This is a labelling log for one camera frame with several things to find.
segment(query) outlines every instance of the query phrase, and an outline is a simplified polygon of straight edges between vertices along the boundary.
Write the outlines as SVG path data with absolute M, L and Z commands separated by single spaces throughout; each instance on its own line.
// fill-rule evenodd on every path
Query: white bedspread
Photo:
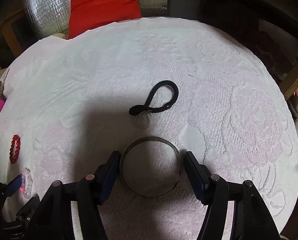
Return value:
M 162 80 L 177 84 L 179 98 L 168 111 L 152 114 L 148 129 L 139 129 L 128 110 L 144 104 Z M 159 89 L 153 106 L 171 95 L 168 88 Z M 258 58 L 211 26 L 143 18 L 112 23 L 69 41 L 45 38 L 10 66 L 5 96 L 0 181 L 9 182 L 26 167 L 33 192 L 41 198 L 52 181 L 78 181 L 113 150 L 123 152 L 150 135 L 171 141 L 180 152 L 191 150 L 228 181 L 251 179 L 279 231 L 296 203 L 298 140 L 283 95 Z M 21 150 L 11 165 L 14 134 L 21 137 Z M 157 185 L 172 182 L 177 169 L 171 168 L 170 152 L 161 154 L 166 149 L 145 147 L 147 155 L 138 152 L 129 158 L 126 176 L 137 187 L 144 179 L 140 186 L 147 192 L 155 184 L 143 171 L 154 170 Z M 6 206 L 9 214 L 18 208 Z M 134 195 L 118 179 L 99 210 L 109 239 L 188 240 L 196 239 L 206 207 L 196 200 L 184 172 L 179 186 L 160 199 Z M 229 239 L 232 210 L 230 204 L 223 239 Z M 73 207 L 75 234 L 81 239 L 77 220 Z

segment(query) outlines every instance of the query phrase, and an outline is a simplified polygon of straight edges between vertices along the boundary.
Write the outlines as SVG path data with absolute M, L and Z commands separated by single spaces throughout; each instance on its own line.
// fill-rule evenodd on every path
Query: red object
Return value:
M 141 18 L 137 0 L 70 0 L 68 39 L 86 30 L 123 20 Z
M 13 150 L 15 147 L 15 143 L 17 144 L 16 150 L 15 150 L 15 155 L 13 154 Z M 20 137 L 18 135 L 14 135 L 11 141 L 11 147 L 10 147 L 10 153 L 9 153 L 9 159 L 11 164 L 14 164 L 17 162 L 19 158 L 19 151 L 20 151 Z

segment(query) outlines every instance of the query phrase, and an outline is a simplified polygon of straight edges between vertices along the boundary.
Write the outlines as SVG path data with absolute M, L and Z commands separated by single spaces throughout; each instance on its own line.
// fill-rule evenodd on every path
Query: red pillow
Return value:
M 112 22 L 141 18 L 137 0 L 71 0 L 68 38 Z

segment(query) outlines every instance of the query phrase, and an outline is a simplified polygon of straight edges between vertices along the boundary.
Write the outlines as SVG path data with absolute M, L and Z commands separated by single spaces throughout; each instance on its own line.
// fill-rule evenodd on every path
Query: white pearl bracelet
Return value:
M 25 198 L 30 198 L 33 182 L 32 182 L 30 171 L 27 168 L 22 170 L 21 180 L 22 181 L 21 181 L 20 190 L 22 192 L 22 195 L 24 195 Z

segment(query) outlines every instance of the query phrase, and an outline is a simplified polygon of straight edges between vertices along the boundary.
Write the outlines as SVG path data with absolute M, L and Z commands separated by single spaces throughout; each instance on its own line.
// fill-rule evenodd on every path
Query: red beaded bracelet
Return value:
M 16 146 L 16 150 L 15 150 L 15 155 L 13 155 L 15 143 L 17 144 L 17 146 Z M 9 155 L 10 155 L 9 159 L 10 159 L 11 164 L 14 164 L 17 162 L 18 157 L 19 157 L 19 151 L 20 151 L 20 137 L 15 134 L 11 141 L 10 153 L 9 153 Z

